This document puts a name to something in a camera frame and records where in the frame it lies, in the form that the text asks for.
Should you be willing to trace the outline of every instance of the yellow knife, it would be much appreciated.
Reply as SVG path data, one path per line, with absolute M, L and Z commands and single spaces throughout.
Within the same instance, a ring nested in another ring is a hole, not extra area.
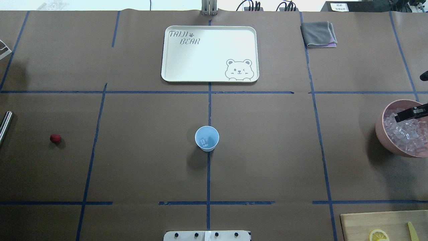
M 407 226 L 409 226 L 410 239 L 412 241 L 419 241 L 418 235 L 416 234 L 416 230 L 413 227 L 413 224 L 411 222 L 408 222 Z

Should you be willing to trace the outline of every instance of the red berry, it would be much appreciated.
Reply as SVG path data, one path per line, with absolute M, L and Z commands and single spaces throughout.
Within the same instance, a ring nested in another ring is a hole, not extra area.
M 51 135 L 51 142 L 59 144 L 61 142 L 61 136 L 55 134 Z

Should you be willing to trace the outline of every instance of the lemon slice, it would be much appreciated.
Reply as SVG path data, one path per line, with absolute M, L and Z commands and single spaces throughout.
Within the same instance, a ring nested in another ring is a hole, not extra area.
M 384 231 L 375 229 L 370 232 L 369 241 L 389 241 L 389 237 Z

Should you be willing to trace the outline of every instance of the metal cylinder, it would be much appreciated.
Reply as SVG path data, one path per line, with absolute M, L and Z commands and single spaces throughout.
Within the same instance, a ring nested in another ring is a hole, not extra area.
M 7 130 L 9 129 L 9 125 L 12 121 L 12 117 L 13 117 L 12 111 L 8 111 L 4 115 L 3 121 L 2 121 L 1 126 L 0 126 L 0 147 L 3 144 L 3 140 L 6 136 Z

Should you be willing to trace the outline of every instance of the bear face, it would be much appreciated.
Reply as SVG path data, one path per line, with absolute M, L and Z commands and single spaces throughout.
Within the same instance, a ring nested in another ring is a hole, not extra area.
M 227 70 L 226 77 L 231 81 L 243 80 L 250 81 L 250 79 L 254 76 L 254 72 L 251 69 L 251 60 L 234 61 L 227 60 Z

